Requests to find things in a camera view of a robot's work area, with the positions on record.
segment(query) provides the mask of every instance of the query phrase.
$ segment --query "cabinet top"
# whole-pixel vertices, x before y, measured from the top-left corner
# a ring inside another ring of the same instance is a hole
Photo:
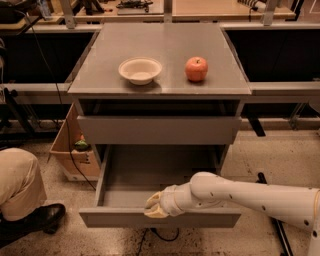
[[[184,67],[191,57],[207,60],[201,83],[190,82]],[[133,85],[118,73],[134,57],[149,57],[162,72],[148,85]],[[126,95],[248,95],[249,86],[218,24],[105,24],[81,66],[69,93],[75,97]]]

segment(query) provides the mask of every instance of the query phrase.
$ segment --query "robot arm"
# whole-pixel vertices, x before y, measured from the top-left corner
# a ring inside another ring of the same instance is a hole
[[[319,189],[237,182],[199,172],[190,182],[169,186],[147,200],[150,218],[178,216],[230,201],[312,233],[309,256],[320,251]]]

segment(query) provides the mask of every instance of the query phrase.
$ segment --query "bowl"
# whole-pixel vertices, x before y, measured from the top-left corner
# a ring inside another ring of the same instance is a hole
[[[145,57],[128,59],[119,66],[119,74],[135,85],[150,83],[161,70],[159,61]]]

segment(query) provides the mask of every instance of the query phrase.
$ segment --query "person's leg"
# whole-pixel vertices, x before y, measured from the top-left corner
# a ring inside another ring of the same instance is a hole
[[[8,221],[22,219],[47,199],[38,159],[17,149],[0,152],[0,210]]]
[[[66,209],[41,206],[46,198],[38,159],[21,149],[0,151],[0,240],[56,226]]]

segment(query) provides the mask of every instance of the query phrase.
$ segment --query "red apple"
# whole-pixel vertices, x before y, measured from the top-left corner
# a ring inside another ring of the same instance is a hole
[[[185,65],[187,78],[192,82],[200,82],[205,79],[208,72],[208,63],[202,57],[192,57]]]

